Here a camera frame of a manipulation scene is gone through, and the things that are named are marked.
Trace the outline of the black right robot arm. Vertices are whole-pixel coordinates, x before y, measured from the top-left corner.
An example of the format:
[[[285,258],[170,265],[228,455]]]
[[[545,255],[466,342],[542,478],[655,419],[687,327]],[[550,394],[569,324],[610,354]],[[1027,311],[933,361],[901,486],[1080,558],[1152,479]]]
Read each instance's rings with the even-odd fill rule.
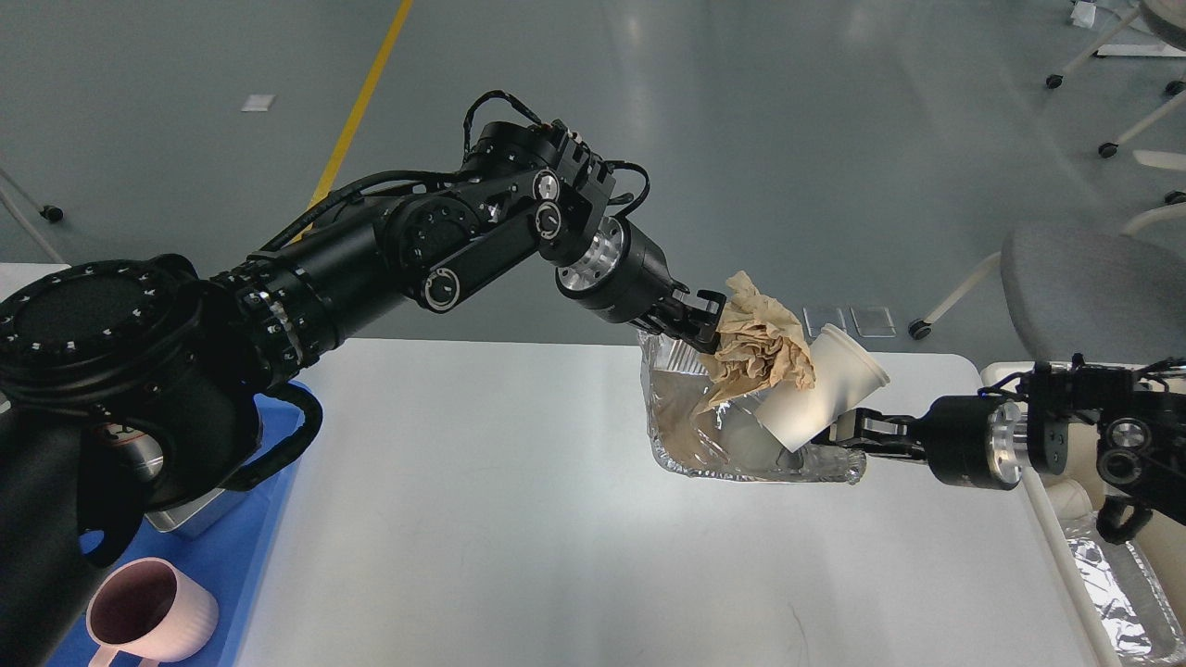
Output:
[[[1024,472],[1061,474],[1070,427],[1083,423],[1096,434],[1093,469],[1107,488],[1096,528],[1123,544],[1156,514],[1185,519],[1185,398],[1173,387],[1181,379],[1182,358],[1038,360],[971,396],[936,398],[920,417],[847,409],[814,442],[920,463],[945,485],[1010,490]]]

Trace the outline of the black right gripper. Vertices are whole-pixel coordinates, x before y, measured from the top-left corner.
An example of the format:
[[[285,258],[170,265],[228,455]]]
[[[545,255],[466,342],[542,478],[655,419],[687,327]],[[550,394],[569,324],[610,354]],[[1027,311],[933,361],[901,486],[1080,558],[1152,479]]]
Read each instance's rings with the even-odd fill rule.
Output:
[[[1007,491],[1021,481],[1025,456],[1019,434],[1024,409],[999,396],[936,398],[922,418],[847,409],[827,427],[827,440],[876,459],[926,460],[945,485]]]

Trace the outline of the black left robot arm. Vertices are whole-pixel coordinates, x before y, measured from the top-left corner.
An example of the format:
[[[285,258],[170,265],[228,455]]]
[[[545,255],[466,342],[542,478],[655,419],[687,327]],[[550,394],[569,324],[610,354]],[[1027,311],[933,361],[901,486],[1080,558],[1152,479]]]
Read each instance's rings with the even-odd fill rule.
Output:
[[[294,379],[403,301],[444,315],[538,255],[602,320],[716,351],[723,293],[671,275],[618,170],[644,173],[490,90],[460,169],[349,182],[232,269],[100,260],[5,298],[4,665],[46,662],[149,512],[300,459],[323,406]]]

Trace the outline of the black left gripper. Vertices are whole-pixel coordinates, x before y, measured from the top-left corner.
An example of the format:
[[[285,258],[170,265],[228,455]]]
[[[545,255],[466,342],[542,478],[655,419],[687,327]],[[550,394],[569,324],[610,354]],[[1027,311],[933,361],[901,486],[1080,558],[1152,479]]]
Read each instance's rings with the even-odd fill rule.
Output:
[[[584,255],[556,269],[556,284],[561,296],[601,320],[657,328],[700,354],[718,352],[727,296],[699,290],[680,300],[665,254],[629,220],[604,217]]]

